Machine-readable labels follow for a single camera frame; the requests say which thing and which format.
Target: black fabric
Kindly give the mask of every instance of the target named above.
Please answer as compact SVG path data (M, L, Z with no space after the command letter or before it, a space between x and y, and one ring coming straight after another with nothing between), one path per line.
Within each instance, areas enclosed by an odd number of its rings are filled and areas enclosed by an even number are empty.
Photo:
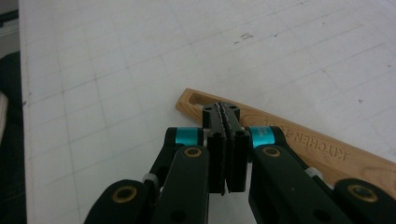
M8 98L0 145L0 223L26 223L20 53L0 59L0 91Z

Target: white surface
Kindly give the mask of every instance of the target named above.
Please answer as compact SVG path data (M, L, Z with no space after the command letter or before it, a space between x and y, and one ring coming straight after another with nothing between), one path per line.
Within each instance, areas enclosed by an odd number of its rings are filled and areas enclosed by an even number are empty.
M21 0L29 223L83 222L140 180L185 88L396 161L396 10L387 0ZM253 223L247 194L209 223Z

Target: blue band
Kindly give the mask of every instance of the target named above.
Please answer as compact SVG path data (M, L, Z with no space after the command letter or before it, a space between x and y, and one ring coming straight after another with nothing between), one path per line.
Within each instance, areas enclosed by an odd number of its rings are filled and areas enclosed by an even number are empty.
M275 137L269 126L249 127L253 149L260 145L273 144Z
M184 146L198 145L198 128L177 128L176 144Z

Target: wooden stick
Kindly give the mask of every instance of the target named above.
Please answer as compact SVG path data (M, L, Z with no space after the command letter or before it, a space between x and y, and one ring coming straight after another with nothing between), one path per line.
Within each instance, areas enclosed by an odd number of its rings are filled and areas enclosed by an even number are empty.
M334 185L340 179L358 178L380 187L396 199L396 164L372 153L267 112L201 91L186 89L176 109L201 123L202 106L220 101L239 106L243 127L280 127L289 146L308 165L320 170L326 183Z

